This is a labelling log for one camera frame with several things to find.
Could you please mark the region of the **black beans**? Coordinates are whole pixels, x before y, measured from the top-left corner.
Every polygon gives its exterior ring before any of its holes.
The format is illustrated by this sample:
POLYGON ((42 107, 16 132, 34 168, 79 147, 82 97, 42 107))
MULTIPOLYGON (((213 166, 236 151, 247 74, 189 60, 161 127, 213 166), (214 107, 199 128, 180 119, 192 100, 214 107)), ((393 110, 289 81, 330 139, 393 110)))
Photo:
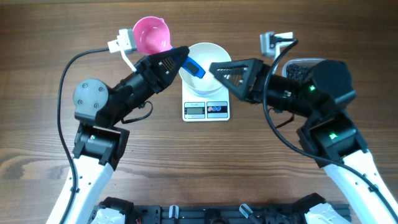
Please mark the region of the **black beans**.
POLYGON ((298 82, 302 82, 308 75, 309 68, 296 63, 291 63, 286 67, 286 77, 298 82))

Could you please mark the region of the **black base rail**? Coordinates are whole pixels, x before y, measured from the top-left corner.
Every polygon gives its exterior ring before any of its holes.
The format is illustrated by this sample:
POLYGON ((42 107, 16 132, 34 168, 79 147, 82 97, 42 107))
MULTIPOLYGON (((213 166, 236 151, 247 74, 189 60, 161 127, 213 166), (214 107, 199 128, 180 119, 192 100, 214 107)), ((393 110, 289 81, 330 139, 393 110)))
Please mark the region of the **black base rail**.
POLYGON ((135 205, 129 211, 97 206, 88 223, 307 223, 304 216, 293 211, 289 204, 252 206, 252 214, 245 216, 240 206, 179 207, 172 205, 135 205))

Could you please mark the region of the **clear plastic container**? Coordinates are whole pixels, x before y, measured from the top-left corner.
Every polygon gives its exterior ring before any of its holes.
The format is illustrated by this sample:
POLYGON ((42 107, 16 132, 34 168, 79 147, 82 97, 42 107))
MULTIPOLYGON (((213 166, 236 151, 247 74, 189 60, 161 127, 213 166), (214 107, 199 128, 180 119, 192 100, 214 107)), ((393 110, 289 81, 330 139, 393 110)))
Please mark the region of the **clear plastic container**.
POLYGON ((289 60, 282 68, 282 76, 287 78, 304 73, 309 68, 323 61, 324 58, 297 58, 289 60))

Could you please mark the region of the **white bowl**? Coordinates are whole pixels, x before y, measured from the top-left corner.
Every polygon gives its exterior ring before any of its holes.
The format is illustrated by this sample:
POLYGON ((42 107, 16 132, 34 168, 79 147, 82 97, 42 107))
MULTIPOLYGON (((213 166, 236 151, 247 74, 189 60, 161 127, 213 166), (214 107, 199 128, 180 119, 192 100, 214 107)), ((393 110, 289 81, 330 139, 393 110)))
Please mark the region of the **white bowl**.
POLYGON ((181 68, 179 72, 182 82, 193 91, 203 95, 210 94, 223 87, 209 71, 209 67, 213 62, 230 62, 229 53, 221 46, 210 42, 197 43, 190 46, 189 49, 188 56, 204 69, 205 74, 203 78, 198 78, 181 68))

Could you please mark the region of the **pink scoop blue handle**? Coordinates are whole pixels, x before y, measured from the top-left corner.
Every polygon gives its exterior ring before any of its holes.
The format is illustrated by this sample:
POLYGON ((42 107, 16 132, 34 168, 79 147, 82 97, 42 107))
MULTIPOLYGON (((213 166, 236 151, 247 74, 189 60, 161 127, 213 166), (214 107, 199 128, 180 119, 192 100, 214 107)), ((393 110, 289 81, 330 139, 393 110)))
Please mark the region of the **pink scoop blue handle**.
MULTIPOLYGON (((174 49, 170 43, 170 31, 163 18, 155 16, 143 17, 132 30, 137 50, 146 55, 157 54, 174 49)), ((191 57, 182 63, 182 68, 191 76, 202 79, 205 70, 191 57)))

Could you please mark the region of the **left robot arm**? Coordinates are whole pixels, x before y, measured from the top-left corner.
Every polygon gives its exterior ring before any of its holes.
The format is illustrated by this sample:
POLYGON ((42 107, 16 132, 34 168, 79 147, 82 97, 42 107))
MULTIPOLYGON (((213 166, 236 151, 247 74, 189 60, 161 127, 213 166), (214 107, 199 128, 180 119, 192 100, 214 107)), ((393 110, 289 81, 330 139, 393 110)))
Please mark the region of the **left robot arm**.
POLYGON ((187 46, 142 57, 135 70, 110 87, 96 78, 83 80, 73 93, 79 122, 74 148, 66 155, 70 171, 48 223, 87 223, 104 187, 126 149, 133 122, 126 116, 172 84, 187 59, 187 46))

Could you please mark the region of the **white digital kitchen scale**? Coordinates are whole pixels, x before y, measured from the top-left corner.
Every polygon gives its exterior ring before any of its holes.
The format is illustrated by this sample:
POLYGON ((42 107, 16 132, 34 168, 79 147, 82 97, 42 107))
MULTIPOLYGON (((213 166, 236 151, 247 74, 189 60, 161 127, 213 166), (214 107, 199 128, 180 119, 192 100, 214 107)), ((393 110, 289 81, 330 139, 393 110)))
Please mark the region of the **white digital kitchen scale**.
POLYGON ((200 95, 182 83, 182 119, 185 122, 228 121, 229 91, 225 87, 200 95))

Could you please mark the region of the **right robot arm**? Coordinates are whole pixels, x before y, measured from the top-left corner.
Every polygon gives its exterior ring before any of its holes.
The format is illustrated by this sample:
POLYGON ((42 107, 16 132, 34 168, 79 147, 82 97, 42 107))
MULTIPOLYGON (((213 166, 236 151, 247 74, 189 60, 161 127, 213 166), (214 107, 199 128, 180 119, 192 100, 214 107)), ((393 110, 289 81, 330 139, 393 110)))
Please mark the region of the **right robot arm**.
POLYGON ((210 72, 240 100, 306 119, 297 130, 296 151, 312 158, 338 186, 363 223, 396 223, 397 202, 381 178, 373 155, 346 112, 354 100, 345 63, 322 60, 297 81, 255 58, 213 62, 210 72))

